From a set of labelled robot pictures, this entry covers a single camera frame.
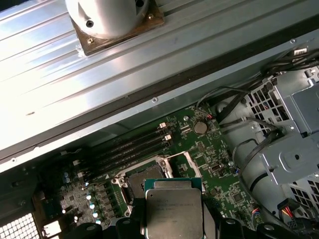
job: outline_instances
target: black ram slot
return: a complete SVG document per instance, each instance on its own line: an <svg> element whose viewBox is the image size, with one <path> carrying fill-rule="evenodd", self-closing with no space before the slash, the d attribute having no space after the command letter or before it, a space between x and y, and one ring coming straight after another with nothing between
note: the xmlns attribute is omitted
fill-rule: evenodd
<svg viewBox="0 0 319 239"><path fill-rule="evenodd" d="M102 154L99 154L98 157L103 157L103 156L108 155L108 154L113 154L113 153L119 152L127 147L130 147L132 145L136 145L136 144L140 144L140 143L143 143L145 141L148 141L149 139L151 139L153 137L164 134L165 129L166 128L161 128L161 129L153 128L151 130L148 130L146 132L143 132L139 135L134 136L135 139L133 139L133 140L130 139L130 140L125 140L125 141L120 142L116 147L107 148L107 149L99 148L99 151L102 152Z"/></svg>
<svg viewBox="0 0 319 239"><path fill-rule="evenodd" d="M125 161L127 158L130 158L132 156L138 155L141 152L143 152L144 150L147 150L148 148L152 148L155 145L158 145L159 143L163 142L163 138L159 138L157 140L154 140L152 142L150 142L147 145L142 145L142 147L139 147L138 150L134 150L134 152L131 152L131 154L125 154L119 158L115 158L112 160L108 160L105 161L103 164L100 164L99 166L96 166L94 164L90 165L86 170L83 170L86 174L88 172L105 172L106 168L112 164L112 163L117 163L117 162L121 162L121 161Z"/></svg>
<svg viewBox="0 0 319 239"><path fill-rule="evenodd" d="M121 160L122 158L124 158L127 155L141 151L142 149L147 148L150 145L157 144L158 142L161 142L163 140L164 140L164 137L158 137L158 138L152 139L148 142L144 142L143 144L128 148L126 151L118 153L118 154L114 155L113 157L105 158L104 160L95 161L95 159L91 159L90 161L85 161L85 162L80 164L80 168L82 170L89 169L89 168L96 168L98 166L103 166L103 165L105 165L109 162L113 162L115 160Z"/></svg>
<svg viewBox="0 0 319 239"><path fill-rule="evenodd" d="M90 172L89 174L85 175L84 179L85 181L91 181L96 177L102 176L118 167L124 166L125 164L132 163L134 161L137 161L138 159L150 155L152 153L158 152L160 150L163 150L167 146L167 142L161 142L157 145L154 145L151 148L147 148L137 154L131 155L127 158L124 158L120 162L113 163L111 165L108 165L107 167L103 168L103 170L98 170L95 172Z"/></svg>
<svg viewBox="0 0 319 239"><path fill-rule="evenodd" d="M92 157L92 156L89 156L90 158L90 164L92 161L96 162L96 161L100 161L100 160L103 160L108 157L113 157L115 155L118 155L118 154L121 154L123 152L123 150L126 150L126 149L130 149L130 148L134 148L136 147L136 145L139 145L139 144L143 144L143 143L146 143L148 141L151 141L152 139L155 139L161 135L164 135L166 133L167 130L165 129L159 129L157 131L153 131L151 133L149 133L148 135L139 135L139 136L136 136L137 139L134 139L134 140L130 140L130 141L127 141L125 144L121 144L120 146L118 146L117 148L111 150L111 151L107 151L107 152L103 152L101 154L96 154L96 152L91 152L90 154L94 154L96 156Z"/></svg>

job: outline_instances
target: green circuit board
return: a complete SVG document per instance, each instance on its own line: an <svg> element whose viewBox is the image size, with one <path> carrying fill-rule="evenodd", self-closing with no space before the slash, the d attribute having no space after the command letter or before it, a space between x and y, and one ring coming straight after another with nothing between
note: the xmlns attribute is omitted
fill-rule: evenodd
<svg viewBox="0 0 319 239"><path fill-rule="evenodd" d="M208 126L207 132L203 135L194 132L194 126L199 121L205 122ZM190 106L115 138L107 142L105 147L134 138L135 135L154 128L162 122L169 125L173 145L157 153L175 155L183 151L188 152L202 176L205 187L204 196L211 199L223 216L241 219L248 226L251 226L250 218L254 209L253 202L241 189L236 170L228 164L230 160L228 146L223 139L218 123L214 119L205 119L201 113L195 110L195 106ZM183 154L171 158L169 163L173 168L174 177L196 176L195 171ZM154 164L155 162L151 162L130 173L143 171ZM108 176L111 178L116 172L117 170L109 173ZM127 205L123 200L120 188L111 183L108 183L108 188L113 191L112 193L117 200L119 216L123 216L127 210Z"/></svg>
<svg viewBox="0 0 319 239"><path fill-rule="evenodd" d="M103 173L88 186L84 186L85 181L79 174L80 171L74 164L74 160L82 157L87 162L92 162L94 157L99 157L99 154L93 156L93 154L85 154L80 151L72 154L72 160L64 160L64 165L55 165L56 169L50 167L50 170L45 171L43 177L47 178L46 187L54 189L52 195L61 205L61 209L46 210L46 214L52 218L56 214L61 214L63 209L71 207L73 211L76 210L81 215L76 221L77 225L99 220L105 229L113 218L129 216L128 204L123 196L123 187L112 183L115 175L132 165L141 163L141 166L126 172L126 177L131 177L159 167L158 162L148 162L154 156L160 155L166 158L176 155L169 159L174 178L193 178L198 177L199 173L203 182L203 198L209 203L209 206L217 208L222 216L240 219L252 228L251 212L254 204L239 185L237 170L229 161L228 146L219 125L214 119L206 119L196 111L195 106L187 107L100 144L93 148L91 153L107 151L128 140L139 138L144 132L150 132L163 122L171 135L169 145L164 149L152 151L129 164ZM195 126L198 122L205 124L205 132L202 134L198 133L198 129L196 133ZM52 205L53 202L48 202L46 208L52 208ZM98 212L98 217L93 216L94 212Z"/></svg>

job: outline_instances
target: black plastic part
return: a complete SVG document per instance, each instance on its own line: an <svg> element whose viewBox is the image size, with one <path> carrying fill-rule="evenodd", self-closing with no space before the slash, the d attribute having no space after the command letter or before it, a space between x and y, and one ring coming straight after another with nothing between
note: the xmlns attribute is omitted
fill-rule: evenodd
<svg viewBox="0 0 319 239"><path fill-rule="evenodd" d="M277 205L277 209L281 211L285 207L289 207L291 211L300 207L300 204L291 198L287 198L283 200L281 203Z"/></svg>
<svg viewBox="0 0 319 239"><path fill-rule="evenodd" d="M65 236L65 239L92 239L103 238L101 225L84 223Z"/></svg>
<svg viewBox="0 0 319 239"><path fill-rule="evenodd" d="M220 222L219 226L219 239L245 239L243 227L240 222L232 219L225 218Z"/></svg>
<svg viewBox="0 0 319 239"><path fill-rule="evenodd" d="M302 239L296 233L273 223L259 224L256 232L260 239Z"/></svg>
<svg viewBox="0 0 319 239"><path fill-rule="evenodd" d="M115 225L118 239L144 239L140 224L130 218L122 218Z"/></svg>

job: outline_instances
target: metal mesh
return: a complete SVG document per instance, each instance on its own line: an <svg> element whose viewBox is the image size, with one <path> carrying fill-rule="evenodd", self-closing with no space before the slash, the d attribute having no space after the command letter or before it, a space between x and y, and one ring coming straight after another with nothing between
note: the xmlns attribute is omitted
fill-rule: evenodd
<svg viewBox="0 0 319 239"><path fill-rule="evenodd" d="M1 239L39 239L31 213L0 227Z"/></svg>

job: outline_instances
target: mounting hole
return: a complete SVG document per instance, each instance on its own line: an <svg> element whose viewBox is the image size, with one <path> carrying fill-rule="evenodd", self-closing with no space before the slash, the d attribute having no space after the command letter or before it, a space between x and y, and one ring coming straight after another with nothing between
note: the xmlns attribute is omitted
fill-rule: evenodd
<svg viewBox="0 0 319 239"><path fill-rule="evenodd" d="M137 7L143 7L144 6L144 1L143 0L137 0L136 6Z"/></svg>
<svg viewBox="0 0 319 239"><path fill-rule="evenodd" d="M87 231L92 231L94 229L95 229L95 226L89 226L89 227L86 228Z"/></svg>
<svg viewBox="0 0 319 239"><path fill-rule="evenodd" d="M88 21L86 22L86 26L89 27L89 28L91 28L93 25L94 25L94 22L91 21L91 20L88 20Z"/></svg>

